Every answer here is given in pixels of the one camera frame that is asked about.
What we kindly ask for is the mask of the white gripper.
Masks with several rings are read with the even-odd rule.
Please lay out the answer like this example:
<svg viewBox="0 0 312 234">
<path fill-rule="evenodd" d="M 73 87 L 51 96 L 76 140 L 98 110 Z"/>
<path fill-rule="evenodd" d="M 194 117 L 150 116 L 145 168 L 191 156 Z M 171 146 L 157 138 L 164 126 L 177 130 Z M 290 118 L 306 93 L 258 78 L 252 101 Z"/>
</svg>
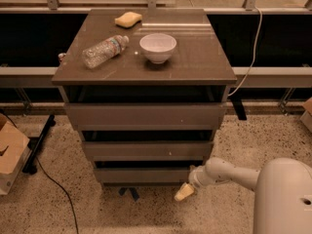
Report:
<svg viewBox="0 0 312 234">
<path fill-rule="evenodd" d="M 178 202 L 192 195 L 195 189 L 206 187 L 212 183 L 205 166 L 192 166 L 188 179 L 190 184 L 185 182 L 175 194 L 175 200 Z"/>
</svg>

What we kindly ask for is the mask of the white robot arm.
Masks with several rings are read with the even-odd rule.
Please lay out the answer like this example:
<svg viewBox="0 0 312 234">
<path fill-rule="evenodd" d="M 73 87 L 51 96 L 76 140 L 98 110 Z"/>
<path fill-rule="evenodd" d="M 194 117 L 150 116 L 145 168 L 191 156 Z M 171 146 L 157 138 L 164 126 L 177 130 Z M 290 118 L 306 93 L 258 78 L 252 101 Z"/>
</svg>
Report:
<svg viewBox="0 0 312 234">
<path fill-rule="evenodd" d="M 226 182 L 254 193 L 253 234 L 312 234 L 312 168 L 308 165 L 277 158 L 253 170 L 213 157 L 191 169 L 175 199 L 181 201 L 197 189 Z"/>
</svg>

